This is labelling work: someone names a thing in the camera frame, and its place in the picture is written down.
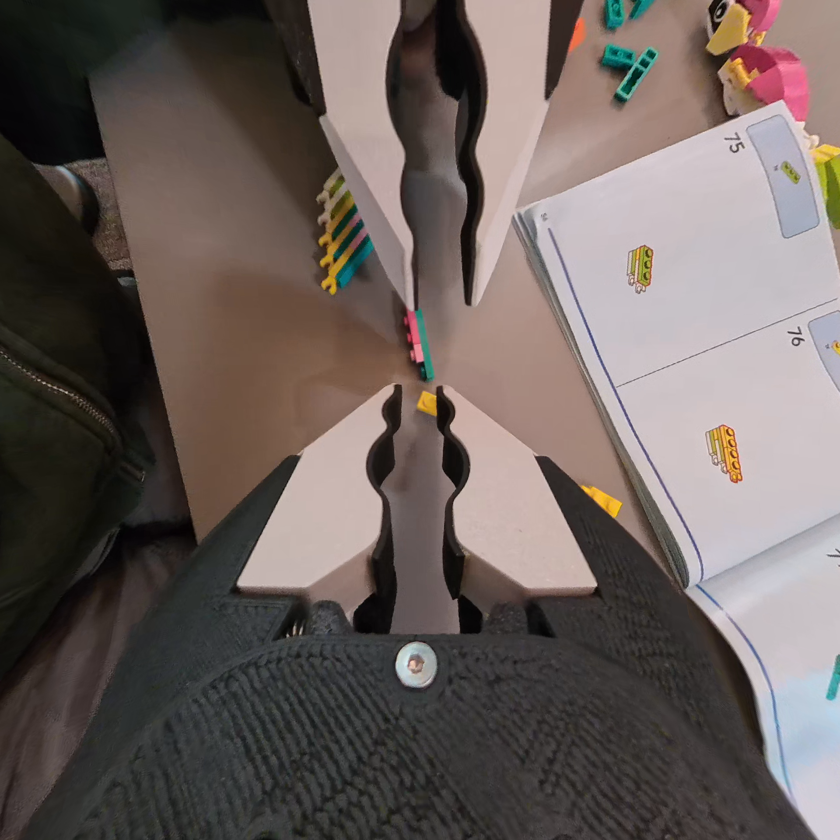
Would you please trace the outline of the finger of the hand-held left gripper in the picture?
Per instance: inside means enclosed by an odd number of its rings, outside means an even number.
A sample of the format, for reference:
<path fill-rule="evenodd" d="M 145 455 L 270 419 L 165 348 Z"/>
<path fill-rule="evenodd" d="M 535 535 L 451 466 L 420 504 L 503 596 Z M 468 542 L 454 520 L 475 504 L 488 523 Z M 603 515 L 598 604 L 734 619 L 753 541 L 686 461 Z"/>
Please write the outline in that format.
<path fill-rule="evenodd" d="M 400 1 L 309 1 L 324 114 L 319 120 L 388 280 L 417 308 L 414 236 L 403 207 L 406 153 L 392 116 Z"/>
<path fill-rule="evenodd" d="M 465 303 L 496 267 L 548 110 L 549 1 L 437 2 L 437 74 L 457 101 L 455 155 L 465 188 Z"/>

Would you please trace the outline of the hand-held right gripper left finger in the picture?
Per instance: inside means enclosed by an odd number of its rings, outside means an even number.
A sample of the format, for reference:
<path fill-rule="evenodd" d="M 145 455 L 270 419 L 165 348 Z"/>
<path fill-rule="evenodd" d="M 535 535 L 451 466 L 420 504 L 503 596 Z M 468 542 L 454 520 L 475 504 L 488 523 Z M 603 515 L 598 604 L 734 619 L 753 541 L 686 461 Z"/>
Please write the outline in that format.
<path fill-rule="evenodd" d="M 247 595 L 335 602 L 364 634 L 396 604 L 390 502 L 403 387 L 391 384 L 305 447 L 237 579 Z"/>

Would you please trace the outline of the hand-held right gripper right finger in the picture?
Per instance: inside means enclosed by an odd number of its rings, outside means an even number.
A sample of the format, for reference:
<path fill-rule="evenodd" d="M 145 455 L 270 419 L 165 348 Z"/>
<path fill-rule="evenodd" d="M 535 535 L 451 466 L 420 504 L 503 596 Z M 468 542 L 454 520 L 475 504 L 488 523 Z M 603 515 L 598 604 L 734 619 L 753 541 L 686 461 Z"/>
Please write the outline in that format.
<path fill-rule="evenodd" d="M 436 390 L 444 509 L 443 571 L 459 630 L 480 632 L 499 605 L 589 596 L 595 576 L 556 500 L 547 460 L 454 388 Z"/>

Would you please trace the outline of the striped lego plate assembly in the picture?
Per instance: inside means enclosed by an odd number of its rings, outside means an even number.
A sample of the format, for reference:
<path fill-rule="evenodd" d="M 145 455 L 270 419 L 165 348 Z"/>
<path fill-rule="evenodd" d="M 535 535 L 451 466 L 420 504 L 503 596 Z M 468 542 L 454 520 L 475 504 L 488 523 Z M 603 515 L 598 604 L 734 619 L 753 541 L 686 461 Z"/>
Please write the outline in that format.
<path fill-rule="evenodd" d="M 327 271 L 321 289 L 334 296 L 345 288 L 374 252 L 371 236 L 349 184 L 338 167 L 323 184 L 317 202 L 322 210 L 318 225 L 323 249 L 319 265 Z"/>

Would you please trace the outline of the pink and teal lego piece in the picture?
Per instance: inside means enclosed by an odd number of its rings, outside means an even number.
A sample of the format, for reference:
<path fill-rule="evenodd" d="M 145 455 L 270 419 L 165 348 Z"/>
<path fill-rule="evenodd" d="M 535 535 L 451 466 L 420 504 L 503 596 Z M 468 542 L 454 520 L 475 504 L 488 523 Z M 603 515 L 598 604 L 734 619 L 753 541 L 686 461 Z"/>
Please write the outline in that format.
<path fill-rule="evenodd" d="M 435 378 L 434 364 L 422 311 L 406 310 L 403 325 L 411 361 L 415 363 L 423 382 L 432 382 Z"/>

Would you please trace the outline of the long teal lego piece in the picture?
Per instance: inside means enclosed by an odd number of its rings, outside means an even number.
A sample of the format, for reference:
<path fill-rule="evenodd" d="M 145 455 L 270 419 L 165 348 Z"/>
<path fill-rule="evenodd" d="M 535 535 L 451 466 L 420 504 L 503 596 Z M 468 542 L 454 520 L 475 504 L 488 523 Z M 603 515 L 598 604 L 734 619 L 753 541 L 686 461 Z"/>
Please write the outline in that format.
<path fill-rule="evenodd" d="M 654 47 L 648 47 L 641 52 L 616 89 L 614 99 L 622 104 L 629 102 L 657 59 L 658 51 Z"/>

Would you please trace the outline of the lego instruction booklet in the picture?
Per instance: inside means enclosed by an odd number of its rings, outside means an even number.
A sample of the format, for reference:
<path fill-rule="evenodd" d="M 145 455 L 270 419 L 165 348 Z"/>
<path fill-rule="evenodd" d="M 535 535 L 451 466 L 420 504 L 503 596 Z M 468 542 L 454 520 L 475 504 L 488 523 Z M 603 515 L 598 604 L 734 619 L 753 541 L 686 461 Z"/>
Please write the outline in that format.
<path fill-rule="evenodd" d="M 771 773 L 839 837 L 838 265 L 784 102 L 513 223 Z"/>

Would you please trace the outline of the pink lego bird model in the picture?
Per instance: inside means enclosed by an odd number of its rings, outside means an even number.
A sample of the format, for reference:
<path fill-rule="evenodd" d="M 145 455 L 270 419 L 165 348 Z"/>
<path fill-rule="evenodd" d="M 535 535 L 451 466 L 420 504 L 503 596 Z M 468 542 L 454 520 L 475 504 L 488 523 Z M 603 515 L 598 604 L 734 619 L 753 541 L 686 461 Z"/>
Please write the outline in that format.
<path fill-rule="evenodd" d="M 800 125 L 807 120 L 811 91 L 802 60 L 788 49 L 763 43 L 781 6 L 782 1 L 708 4 L 706 50 L 724 58 L 717 75 L 729 117 L 783 102 Z"/>

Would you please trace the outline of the lime and yellow lego piece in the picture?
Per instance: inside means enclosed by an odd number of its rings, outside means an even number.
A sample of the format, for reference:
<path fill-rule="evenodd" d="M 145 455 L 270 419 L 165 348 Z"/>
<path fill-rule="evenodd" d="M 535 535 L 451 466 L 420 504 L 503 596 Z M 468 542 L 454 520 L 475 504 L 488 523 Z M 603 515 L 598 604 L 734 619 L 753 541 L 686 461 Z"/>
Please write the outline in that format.
<path fill-rule="evenodd" d="M 812 150 L 815 170 L 831 225 L 839 229 L 839 148 L 823 143 Z"/>

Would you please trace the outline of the dark cloth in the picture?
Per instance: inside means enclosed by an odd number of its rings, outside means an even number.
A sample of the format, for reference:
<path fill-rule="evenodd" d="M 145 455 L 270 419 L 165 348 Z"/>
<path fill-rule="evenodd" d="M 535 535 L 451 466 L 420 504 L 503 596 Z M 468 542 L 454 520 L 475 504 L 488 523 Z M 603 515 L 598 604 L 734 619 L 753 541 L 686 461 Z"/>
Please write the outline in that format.
<path fill-rule="evenodd" d="M 268 20 L 260 1 L 2 1 L 1 134 L 24 158 L 103 155 L 90 78 L 179 18 Z"/>

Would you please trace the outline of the dark green zippered bag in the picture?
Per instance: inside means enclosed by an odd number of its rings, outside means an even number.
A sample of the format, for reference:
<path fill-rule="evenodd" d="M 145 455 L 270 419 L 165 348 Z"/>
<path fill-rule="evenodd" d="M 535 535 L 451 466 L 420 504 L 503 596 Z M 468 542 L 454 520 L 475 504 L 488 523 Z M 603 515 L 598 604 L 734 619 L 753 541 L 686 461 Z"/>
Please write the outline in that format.
<path fill-rule="evenodd" d="M 152 449 L 138 304 L 42 174 L 1 146 L 1 676 L 138 507 Z"/>

